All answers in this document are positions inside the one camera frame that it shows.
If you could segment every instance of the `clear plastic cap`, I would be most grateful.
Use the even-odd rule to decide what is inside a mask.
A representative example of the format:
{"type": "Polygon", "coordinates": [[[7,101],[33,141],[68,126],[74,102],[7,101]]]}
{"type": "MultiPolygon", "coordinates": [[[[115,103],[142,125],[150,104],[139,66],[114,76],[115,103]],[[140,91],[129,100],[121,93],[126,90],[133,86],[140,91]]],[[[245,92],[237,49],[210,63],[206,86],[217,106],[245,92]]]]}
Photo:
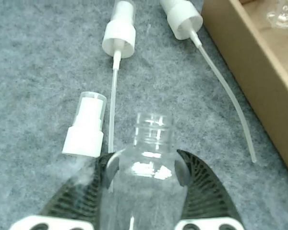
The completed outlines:
{"type": "Polygon", "coordinates": [[[115,0],[111,20],[125,20],[134,24],[135,3],[132,0],[115,0]]]}
{"type": "Polygon", "coordinates": [[[101,130],[104,121],[106,104],[107,98],[104,95],[101,95],[97,92],[81,93],[77,112],[72,125],[92,125],[101,130]]]}

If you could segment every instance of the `white spray nozzle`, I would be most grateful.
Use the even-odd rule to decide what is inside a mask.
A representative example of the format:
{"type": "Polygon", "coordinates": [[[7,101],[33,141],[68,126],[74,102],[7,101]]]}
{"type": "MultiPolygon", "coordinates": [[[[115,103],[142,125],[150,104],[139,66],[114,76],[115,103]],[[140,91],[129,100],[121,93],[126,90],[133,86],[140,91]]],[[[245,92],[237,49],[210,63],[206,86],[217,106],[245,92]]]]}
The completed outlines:
{"type": "Polygon", "coordinates": [[[197,32],[203,25],[203,18],[190,1],[160,0],[168,16],[168,23],[178,40],[190,38],[190,29],[197,32]]]}
{"type": "Polygon", "coordinates": [[[83,92],[80,95],[76,116],[67,131],[62,153],[100,156],[106,103],[106,97],[96,92],[83,92]]]}
{"type": "Polygon", "coordinates": [[[135,28],[133,26],[135,6],[131,0],[117,0],[111,21],[107,24],[102,48],[114,58],[113,69],[119,69],[120,59],[134,54],[135,28]]]}
{"type": "Polygon", "coordinates": [[[211,58],[206,53],[203,48],[203,44],[199,39],[197,32],[203,25],[203,18],[200,13],[196,10],[193,4],[187,0],[160,0],[162,8],[168,16],[168,23],[171,27],[175,37],[178,40],[184,40],[190,38],[195,46],[199,49],[208,65],[211,67],[212,71],[224,87],[225,91],[229,95],[235,109],[240,118],[245,137],[249,146],[249,151],[251,155],[252,162],[256,162],[255,150],[252,142],[252,137],[248,124],[246,122],[244,113],[240,107],[240,104],[235,97],[235,94],[231,90],[230,86],[227,84],[226,80],[217,69],[211,58]]]}

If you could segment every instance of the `gray felt surface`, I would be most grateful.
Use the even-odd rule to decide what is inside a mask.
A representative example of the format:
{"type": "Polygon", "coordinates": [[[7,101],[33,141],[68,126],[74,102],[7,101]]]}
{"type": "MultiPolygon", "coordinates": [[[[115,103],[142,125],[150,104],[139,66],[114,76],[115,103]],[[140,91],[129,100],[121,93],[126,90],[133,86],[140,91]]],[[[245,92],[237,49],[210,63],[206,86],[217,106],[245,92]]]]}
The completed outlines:
{"type": "MultiPolygon", "coordinates": [[[[111,0],[0,1],[0,230],[38,213],[86,159],[60,154],[82,91],[110,98],[101,48],[111,0]]],[[[194,0],[200,9],[202,0],[194,0]]],[[[248,230],[288,230],[288,171],[207,31],[199,37],[249,122],[252,164],[236,111],[191,41],[174,38],[157,0],[136,0],[136,53],[121,62],[115,150],[132,142],[139,111],[168,111],[178,148],[224,183],[248,230]]],[[[104,148],[108,139],[107,105],[104,148]]]]}

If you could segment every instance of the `clear plastic tube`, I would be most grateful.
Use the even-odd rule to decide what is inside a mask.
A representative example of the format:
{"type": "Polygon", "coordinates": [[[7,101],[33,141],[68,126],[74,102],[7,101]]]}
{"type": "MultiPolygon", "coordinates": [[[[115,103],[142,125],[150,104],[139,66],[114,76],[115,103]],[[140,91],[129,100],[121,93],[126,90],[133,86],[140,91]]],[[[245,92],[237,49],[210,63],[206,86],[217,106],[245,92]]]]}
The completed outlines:
{"type": "Polygon", "coordinates": [[[250,129],[248,127],[248,124],[246,122],[244,113],[243,113],[243,111],[242,111],[242,109],[240,107],[240,104],[239,104],[237,98],[234,95],[234,93],[231,90],[231,88],[229,87],[229,85],[227,84],[227,82],[224,79],[224,77],[222,76],[222,74],[220,73],[220,71],[217,69],[217,67],[215,66],[215,64],[213,63],[213,61],[211,60],[211,58],[209,57],[207,52],[205,51],[204,47],[202,45],[200,45],[200,46],[198,46],[198,49],[201,52],[201,54],[203,55],[203,57],[205,58],[205,60],[207,61],[208,65],[211,67],[212,71],[215,73],[215,75],[218,78],[218,80],[220,81],[220,83],[223,85],[225,91],[229,95],[232,103],[234,104],[234,106],[236,108],[236,111],[238,113],[238,116],[240,118],[240,121],[242,123],[242,127],[243,127],[243,130],[244,130],[246,141],[247,141],[248,146],[249,146],[249,151],[250,151],[250,154],[251,154],[252,162],[255,163],[257,161],[257,159],[256,159],[256,155],[255,155],[255,150],[254,150],[252,137],[251,137],[251,134],[250,134],[250,129]]]}
{"type": "Polygon", "coordinates": [[[112,92],[110,103],[110,123],[109,123],[109,139],[108,139],[108,153],[114,152],[114,119],[115,119],[115,100],[116,100],[116,85],[118,69],[113,69],[112,92]]]}

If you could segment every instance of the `screw hole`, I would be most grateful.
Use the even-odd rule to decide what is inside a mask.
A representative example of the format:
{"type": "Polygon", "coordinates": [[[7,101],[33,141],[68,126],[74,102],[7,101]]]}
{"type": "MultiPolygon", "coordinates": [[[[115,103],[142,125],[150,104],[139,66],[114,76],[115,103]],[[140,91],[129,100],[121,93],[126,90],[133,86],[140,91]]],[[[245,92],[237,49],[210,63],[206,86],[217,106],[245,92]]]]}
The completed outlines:
{"type": "Polygon", "coordinates": [[[195,224],[187,224],[183,227],[182,230],[200,230],[195,224]]]}
{"type": "Polygon", "coordinates": [[[236,230],[233,226],[229,225],[229,224],[223,224],[220,226],[219,228],[220,230],[236,230]]]}
{"type": "Polygon", "coordinates": [[[48,230],[48,225],[47,224],[37,224],[30,230],[48,230]]]}

